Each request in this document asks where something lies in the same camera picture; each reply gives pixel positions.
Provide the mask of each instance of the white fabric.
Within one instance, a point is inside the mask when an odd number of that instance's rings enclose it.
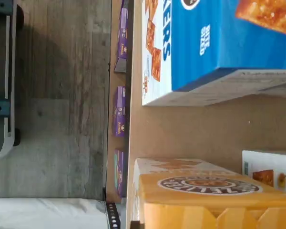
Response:
[[[0,229],[107,229],[105,209],[97,200],[0,198]]]

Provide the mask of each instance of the gray wood floor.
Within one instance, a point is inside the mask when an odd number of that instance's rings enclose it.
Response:
[[[18,0],[16,126],[0,197],[102,198],[110,0]]]

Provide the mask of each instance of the shelf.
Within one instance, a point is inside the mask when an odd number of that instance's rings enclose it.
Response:
[[[134,1],[127,228],[137,158],[199,158],[241,172],[243,149],[286,150],[286,99],[248,96],[207,107],[142,107],[141,1]]]
[[[110,46],[110,85],[109,85],[109,115],[108,115],[108,144],[107,144],[107,179],[106,179],[106,201],[119,203],[121,199],[116,193],[114,186],[114,150],[124,147],[124,138],[112,135],[112,107],[113,96],[118,86],[125,86],[125,74],[115,73],[115,50],[117,46],[117,35],[119,29],[119,16],[122,0],[112,1],[111,22],[111,46]]]

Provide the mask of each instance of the small purple box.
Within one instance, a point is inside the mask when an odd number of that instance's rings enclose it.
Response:
[[[112,133],[124,137],[125,131],[125,87],[118,86],[113,98]]]
[[[116,47],[116,63],[114,68],[114,71],[118,73],[126,72],[127,23],[128,23],[128,11],[126,8],[122,8],[120,14],[119,31],[118,31],[118,45]]]
[[[114,179],[115,179],[115,189],[119,197],[126,197],[126,186],[125,183],[127,179],[125,178],[125,173],[127,173],[127,167],[125,164],[124,152],[120,149],[116,149],[114,152]]]

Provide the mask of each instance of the snack box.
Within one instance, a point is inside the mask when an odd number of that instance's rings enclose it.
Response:
[[[286,0],[142,1],[143,105],[209,105],[281,85]]]
[[[128,157],[121,149],[116,149],[114,152],[114,174],[115,174],[115,189],[119,197],[126,197],[127,189],[127,162]]]
[[[286,152],[244,150],[243,175],[286,192]]]
[[[116,63],[114,71],[118,73],[126,72],[127,60],[127,23],[128,11],[126,8],[121,9],[120,23],[118,31],[118,45],[116,47]]]
[[[137,159],[131,199],[146,229],[286,229],[286,193],[199,159]]]
[[[118,86],[113,98],[112,133],[124,137],[125,131],[125,87]]]

